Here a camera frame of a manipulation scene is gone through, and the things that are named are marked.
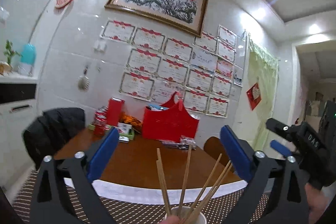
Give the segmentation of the person's hand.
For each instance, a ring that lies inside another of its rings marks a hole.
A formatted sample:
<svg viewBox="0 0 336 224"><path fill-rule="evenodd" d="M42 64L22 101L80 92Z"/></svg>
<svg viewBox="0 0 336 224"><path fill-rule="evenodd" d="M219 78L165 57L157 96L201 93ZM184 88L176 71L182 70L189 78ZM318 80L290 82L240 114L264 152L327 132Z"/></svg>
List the person's hand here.
<svg viewBox="0 0 336 224"><path fill-rule="evenodd" d="M305 184L307 203L309 205L309 223L317 223L335 197L335 182L321 190L314 188L308 182Z"/></svg>

